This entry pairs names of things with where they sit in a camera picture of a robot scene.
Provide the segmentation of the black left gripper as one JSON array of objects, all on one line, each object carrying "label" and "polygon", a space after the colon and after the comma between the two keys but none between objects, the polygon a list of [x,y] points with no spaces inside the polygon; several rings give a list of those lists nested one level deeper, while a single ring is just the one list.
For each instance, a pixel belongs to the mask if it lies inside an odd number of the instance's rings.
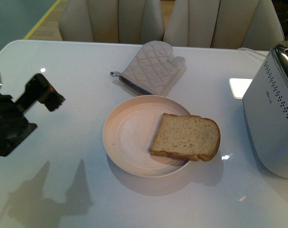
[{"label": "black left gripper", "polygon": [[33,131],[35,123],[29,123],[23,113],[27,112],[38,101],[50,112],[58,109],[65,98],[41,74],[35,74],[25,85],[24,93],[12,101],[11,95],[0,93],[0,157],[8,156]]}]

